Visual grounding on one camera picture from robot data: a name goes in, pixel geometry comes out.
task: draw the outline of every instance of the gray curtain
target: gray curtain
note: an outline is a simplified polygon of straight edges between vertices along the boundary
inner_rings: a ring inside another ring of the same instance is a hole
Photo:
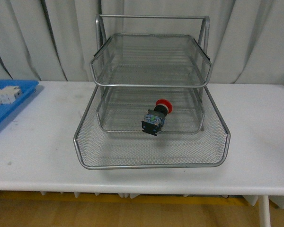
[[[97,13],[209,15],[213,83],[284,85],[284,0],[0,0],[0,79],[92,80]],[[197,36],[192,21],[106,19],[114,32]]]

